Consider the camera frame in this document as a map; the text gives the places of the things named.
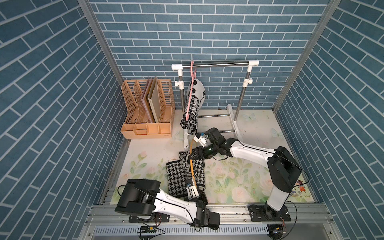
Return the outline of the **yellow wooden hanger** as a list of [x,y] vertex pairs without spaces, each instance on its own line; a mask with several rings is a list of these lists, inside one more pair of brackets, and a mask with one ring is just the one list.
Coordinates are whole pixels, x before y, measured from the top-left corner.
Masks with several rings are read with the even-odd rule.
[[191,140],[190,146],[189,146],[189,162],[190,162],[190,168],[191,168],[191,179],[193,181],[193,185],[196,187],[197,184],[196,184],[196,179],[194,174],[193,160],[191,158],[192,150],[193,150],[193,141]]

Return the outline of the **pink plastic hanger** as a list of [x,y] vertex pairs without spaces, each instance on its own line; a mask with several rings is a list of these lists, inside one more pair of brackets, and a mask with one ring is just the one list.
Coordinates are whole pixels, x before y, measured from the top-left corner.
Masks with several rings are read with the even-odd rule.
[[196,70],[194,69],[194,61],[191,61],[191,63],[190,63],[190,74],[191,74],[191,86],[189,87],[190,94],[188,97],[188,104],[187,104],[187,108],[186,108],[186,117],[185,117],[186,121],[188,121],[189,116],[190,116],[190,107],[191,107],[191,101],[192,101],[193,86],[194,86],[194,80],[196,78]]

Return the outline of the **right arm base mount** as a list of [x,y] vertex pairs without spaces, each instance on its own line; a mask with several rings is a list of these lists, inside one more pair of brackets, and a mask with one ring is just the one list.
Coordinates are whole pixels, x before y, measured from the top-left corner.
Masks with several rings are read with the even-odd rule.
[[291,216],[286,206],[275,211],[267,204],[248,206],[252,222],[290,222]]

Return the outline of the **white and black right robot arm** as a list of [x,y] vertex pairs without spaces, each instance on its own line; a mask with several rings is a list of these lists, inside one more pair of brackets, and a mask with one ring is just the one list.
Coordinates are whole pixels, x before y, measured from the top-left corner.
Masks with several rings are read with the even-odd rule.
[[283,208],[303,171],[285,147],[265,149],[247,145],[235,138],[226,139],[217,128],[197,133],[194,141],[200,144],[193,150],[198,160],[210,159],[220,154],[228,158],[248,160],[267,168],[274,186],[266,208],[274,212]]

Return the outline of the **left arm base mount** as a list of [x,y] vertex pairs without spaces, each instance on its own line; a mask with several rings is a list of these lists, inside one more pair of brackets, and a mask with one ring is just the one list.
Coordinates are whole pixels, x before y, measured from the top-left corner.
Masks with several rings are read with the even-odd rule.
[[152,213],[151,216],[129,216],[129,223],[168,223],[170,216],[163,213]]

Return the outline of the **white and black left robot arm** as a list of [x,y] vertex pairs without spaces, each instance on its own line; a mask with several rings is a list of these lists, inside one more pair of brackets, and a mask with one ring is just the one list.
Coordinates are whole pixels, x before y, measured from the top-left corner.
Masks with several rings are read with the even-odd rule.
[[176,217],[196,227],[218,230],[220,214],[211,212],[202,200],[187,202],[172,197],[160,189],[156,180],[129,179],[121,193],[115,212],[129,216],[152,216],[161,213]]

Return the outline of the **black white houndstooth scarf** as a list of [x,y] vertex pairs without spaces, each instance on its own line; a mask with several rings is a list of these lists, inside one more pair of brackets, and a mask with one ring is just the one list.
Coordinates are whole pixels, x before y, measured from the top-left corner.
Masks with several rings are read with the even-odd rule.
[[[205,161],[193,160],[193,168],[199,193],[204,193]],[[191,168],[187,152],[179,152],[179,159],[166,164],[169,194],[176,198],[187,197],[186,179],[191,178]]]

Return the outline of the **black white smiley scarf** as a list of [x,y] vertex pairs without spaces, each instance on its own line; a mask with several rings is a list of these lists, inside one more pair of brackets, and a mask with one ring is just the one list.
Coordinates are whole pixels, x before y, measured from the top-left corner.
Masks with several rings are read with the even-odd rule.
[[[188,104],[188,97],[190,94],[190,89],[188,87],[188,96],[186,99],[186,107]],[[185,130],[191,131],[192,135],[196,135],[198,132],[198,118],[199,111],[206,99],[206,90],[203,83],[199,79],[194,80],[193,93],[192,93],[192,101],[190,107],[190,116],[188,121],[185,120],[186,117],[186,109],[183,113],[183,117],[181,120],[181,127]]]

